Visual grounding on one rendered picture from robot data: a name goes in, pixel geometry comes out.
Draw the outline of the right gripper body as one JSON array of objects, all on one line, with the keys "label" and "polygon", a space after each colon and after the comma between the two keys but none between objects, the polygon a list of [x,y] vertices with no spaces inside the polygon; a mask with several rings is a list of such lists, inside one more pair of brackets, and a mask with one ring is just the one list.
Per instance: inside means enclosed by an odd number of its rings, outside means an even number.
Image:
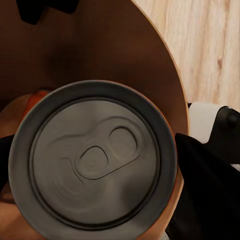
[{"label": "right gripper body", "polygon": [[67,14],[72,14],[76,11],[80,0],[36,0],[47,6],[55,8]]}]

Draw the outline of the can of soda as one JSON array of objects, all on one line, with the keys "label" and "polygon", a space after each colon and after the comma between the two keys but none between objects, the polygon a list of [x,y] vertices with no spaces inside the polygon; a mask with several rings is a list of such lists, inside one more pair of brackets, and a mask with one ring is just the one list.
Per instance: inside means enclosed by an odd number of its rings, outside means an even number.
[{"label": "can of soda", "polygon": [[83,80],[24,117],[8,179],[21,215],[47,240],[136,240],[169,205],[178,168],[172,129],[150,99]]},{"label": "can of soda", "polygon": [[39,89],[37,91],[36,94],[34,94],[33,96],[31,96],[28,100],[28,103],[26,105],[26,108],[24,110],[24,113],[22,115],[21,122],[23,121],[23,119],[25,118],[25,116],[28,114],[28,112],[40,101],[42,100],[45,96],[47,96],[48,94],[50,94],[51,91],[49,90],[45,90],[45,89]]}]

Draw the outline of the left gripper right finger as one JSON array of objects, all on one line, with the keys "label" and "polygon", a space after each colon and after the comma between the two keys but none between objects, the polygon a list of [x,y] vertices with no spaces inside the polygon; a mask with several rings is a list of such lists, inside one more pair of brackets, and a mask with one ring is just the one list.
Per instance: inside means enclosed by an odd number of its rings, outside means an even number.
[{"label": "left gripper right finger", "polygon": [[240,240],[240,171],[192,136],[176,133],[175,142],[205,240]]}]

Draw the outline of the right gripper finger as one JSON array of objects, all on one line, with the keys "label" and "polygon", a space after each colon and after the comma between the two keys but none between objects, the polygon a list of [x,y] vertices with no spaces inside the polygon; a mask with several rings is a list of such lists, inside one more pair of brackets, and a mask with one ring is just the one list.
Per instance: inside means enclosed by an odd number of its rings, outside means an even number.
[{"label": "right gripper finger", "polygon": [[36,25],[43,12],[45,4],[36,0],[16,0],[22,21]]}]

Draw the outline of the trash can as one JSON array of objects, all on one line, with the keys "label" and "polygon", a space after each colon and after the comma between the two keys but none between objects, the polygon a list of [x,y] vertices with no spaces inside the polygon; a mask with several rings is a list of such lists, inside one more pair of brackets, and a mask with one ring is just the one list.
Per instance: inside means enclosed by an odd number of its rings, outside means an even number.
[{"label": "trash can", "polygon": [[[0,139],[15,135],[31,96],[83,80],[121,83],[142,93],[176,133],[191,136],[189,103],[176,61],[160,31],[134,0],[79,0],[74,13],[45,5],[36,25],[16,0],[0,0]],[[179,202],[136,240],[160,240]],[[9,180],[0,192],[0,240],[47,240],[24,219]]]}]

